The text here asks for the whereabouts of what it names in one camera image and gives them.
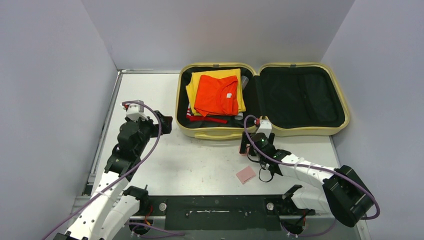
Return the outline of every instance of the white wall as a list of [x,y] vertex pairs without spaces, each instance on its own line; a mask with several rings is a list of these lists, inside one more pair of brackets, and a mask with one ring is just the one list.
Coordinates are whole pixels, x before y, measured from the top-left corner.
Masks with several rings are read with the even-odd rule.
[[37,240],[82,192],[117,71],[80,0],[0,10],[0,238]]
[[82,0],[119,69],[319,62],[354,0]]
[[322,59],[350,105],[333,137],[340,163],[381,206],[373,240],[423,239],[423,13],[422,0],[356,0]]

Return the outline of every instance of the black suitcase lining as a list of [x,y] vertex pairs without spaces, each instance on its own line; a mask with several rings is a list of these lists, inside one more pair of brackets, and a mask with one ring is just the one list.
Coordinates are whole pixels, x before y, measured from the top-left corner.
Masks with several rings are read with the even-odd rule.
[[321,67],[266,67],[260,72],[262,115],[284,129],[340,127],[345,113]]

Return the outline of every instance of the black bracket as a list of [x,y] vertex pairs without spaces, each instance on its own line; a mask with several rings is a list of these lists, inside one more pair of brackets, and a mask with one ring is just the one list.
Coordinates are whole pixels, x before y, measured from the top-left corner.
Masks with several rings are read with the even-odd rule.
[[292,201],[293,194],[301,189],[302,185],[292,186],[286,193],[279,198],[265,198],[265,205],[268,203],[274,204],[273,210],[266,210],[268,216],[280,215],[280,216],[302,216],[305,212],[308,212],[307,215],[315,215],[315,210],[313,209],[299,209],[296,207],[295,203]]
[[[164,135],[164,134],[170,134],[171,130],[172,130],[172,120],[173,117],[172,116],[164,116],[160,111],[154,111],[156,113],[156,115],[159,117],[160,119],[160,125],[162,126],[162,133],[160,135]],[[158,137],[158,131],[159,131],[159,124],[155,124],[155,128],[151,134],[152,138],[157,138]]]
[[[111,171],[113,173],[119,174],[118,176],[120,177],[124,175],[126,172],[128,172],[130,169],[132,169],[139,162],[140,162],[140,158],[138,156],[134,156],[133,158],[121,157],[118,151],[118,144],[117,144],[113,148],[112,154],[107,160],[107,164],[104,167],[104,172],[108,173],[109,171]],[[131,174],[126,176],[126,179],[128,181],[131,181],[135,173],[136,171],[133,171]]]
[[[362,182],[360,177],[350,166],[343,165],[341,168],[336,168],[334,170],[348,177],[369,192],[364,182]],[[323,181],[324,184],[322,188],[331,213],[345,226],[354,227],[374,205],[370,197],[337,175],[333,175],[329,179],[324,179]]]
[[147,185],[144,189],[136,187],[136,186],[130,186],[127,189],[125,189],[122,194],[124,196],[132,196],[136,200],[140,201],[140,208],[138,210],[138,213],[145,213],[149,212],[150,210],[150,200],[149,200],[149,191],[147,191]]
[[54,236],[53,240],[78,240],[78,239],[73,238],[66,234],[56,233],[56,236]]
[[[250,133],[249,136],[253,137],[253,135],[255,135],[255,134],[256,133]],[[274,133],[269,134],[268,142],[273,144],[275,137],[276,137],[276,135]],[[238,153],[239,154],[245,154],[246,149],[247,149],[248,145],[250,145],[250,144],[251,143],[249,142],[249,139],[246,136],[246,132],[243,131],[243,133],[241,134],[240,151],[238,151]],[[247,154],[255,157],[256,156],[255,149],[253,147],[249,147],[249,152]]]

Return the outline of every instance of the metal screw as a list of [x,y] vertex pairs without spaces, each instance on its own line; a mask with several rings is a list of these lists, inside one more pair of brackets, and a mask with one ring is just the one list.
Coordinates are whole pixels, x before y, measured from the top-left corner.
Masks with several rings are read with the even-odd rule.
[[165,204],[165,203],[161,203],[161,204],[159,204],[159,210],[161,210],[161,211],[165,211],[167,209],[167,205]]
[[266,205],[266,209],[268,209],[269,211],[274,210],[274,203],[269,202],[269,203]]

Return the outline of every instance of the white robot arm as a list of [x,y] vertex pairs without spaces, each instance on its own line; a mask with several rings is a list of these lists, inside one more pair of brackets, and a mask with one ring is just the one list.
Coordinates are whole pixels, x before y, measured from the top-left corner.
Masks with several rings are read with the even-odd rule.
[[[172,117],[154,111],[159,123],[153,124],[139,104],[126,104],[123,107],[127,122],[119,128],[118,144],[107,160],[105,171],[91,198],[100,195],[78,215],[65,234],[57,233],[53,240],[111,240],[127,220],[139,211],[140,206],[149,204],[146,189],[134,186],[124,189],[137,171],[130,172],[141,162],[140,156],[150,138],[171,132]],[[119,180],[126,173],[130,174]],[[122,192],[123,197],[113,207]]]
[[266,119],[256,121],[258,129],[255,133],[249,136],[243,133],[240,154],[258,156],[261,168],[269,170],[272,176],[278,174],[292,177],[315,187],[292,187],[282,196],[284,200],[290,200],[298,209],[332,213],[348,227],[353,227],[363,219],[374,204],[377,214],[368,219],[378,216],[380,209],[375,198],[352,168],[346,165],[341,168],[326,167],[289,151],[276,149],[271,123]]

